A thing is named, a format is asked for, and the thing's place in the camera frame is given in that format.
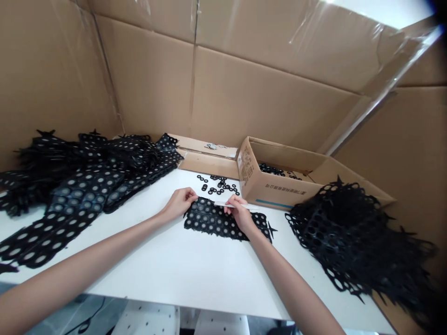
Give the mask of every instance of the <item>cardboard wall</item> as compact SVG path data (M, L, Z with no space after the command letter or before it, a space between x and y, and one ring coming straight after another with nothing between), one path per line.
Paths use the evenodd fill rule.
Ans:
M0 170L36 129L122 131L93 16L69 0L0 2Z
M403 78L384 105L339 149L335 158L398 199L386 211L440 252L426 268L443 282L447 262L447 87L436 44ZM390 302L377 304L403 335L423 331Z
M316 0L89 0L127 133L311 151L419 42Z

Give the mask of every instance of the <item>finger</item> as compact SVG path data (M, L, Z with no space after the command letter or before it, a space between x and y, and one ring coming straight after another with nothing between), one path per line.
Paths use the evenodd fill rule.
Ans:
M232 199L233 197L231 197L228 201L230 202L231 205L233 205L237 210L243 210L246 209L244 207L241 206L241 204L236 201L235 199Z
M244 198L241 198L240 196L233 194L231 197L232 197L232 199L238 201L241 204L248 205L247 200L245 200Z
M196 201L198 198L199 198L198 195L193 195L193 196L190 196L188 199L186 199L186 201L192 204L192 203L193 203L194 201Z
M186 194L197 195L192 188L184 188Z

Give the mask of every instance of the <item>black cable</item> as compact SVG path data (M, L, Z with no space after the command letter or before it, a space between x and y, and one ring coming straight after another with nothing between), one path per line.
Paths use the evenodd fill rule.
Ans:
M106 301L106 297L102 297L102 304L101 306L98 308L98 310L96 312L93 313L93 315L91 317L89 317L88 319L82 321L80 324L78 324L76 327L70 329L68 332L66 332L64 335L68 335L71 332L73 332L74 330L76 330L77 328L79 328L78 330L78 334L83 334L87 331L87 329L90 327L90 323L92 321L92 319L94 318L94 316L101 310L101 308L104 306L104 302Z

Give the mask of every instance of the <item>open cardboard box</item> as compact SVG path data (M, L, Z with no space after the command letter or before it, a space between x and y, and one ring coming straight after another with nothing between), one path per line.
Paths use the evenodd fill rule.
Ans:
M258 163L293 173L302 180L262 172ZM237 155L242 196L250 203L291 209L312 198L324 185L336 181L357 182L383 206L396 200L335 159L282 144L247 137Z
M170 136L178 139L178 152L185 157L180 169L240 179L241 194L250 203L291 209L295 204L312 198L324 185L336 181L338 176L345 183L359 183L366 194L375 196L383 206L396 201L329 156L253 137L247 137L239 150L219 146L213 150L206 148L207 142L204 141L174 134ZM286 176L262 172L258 163L283 169ZM289 178L287 171L302 181Z

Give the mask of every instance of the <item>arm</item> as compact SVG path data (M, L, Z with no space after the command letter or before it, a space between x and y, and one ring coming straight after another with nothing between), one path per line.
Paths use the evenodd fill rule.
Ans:
M0 296L2 334L23 334L84 292L165 223L186 212L198 196L176 190L161 212L53 265Z
M247 235L285 308L304 335L345 334L325 304L307 282L272 246L256 227L249 210L240 204L247 204L233 195L224 207L226 213L233 213L237 225Z

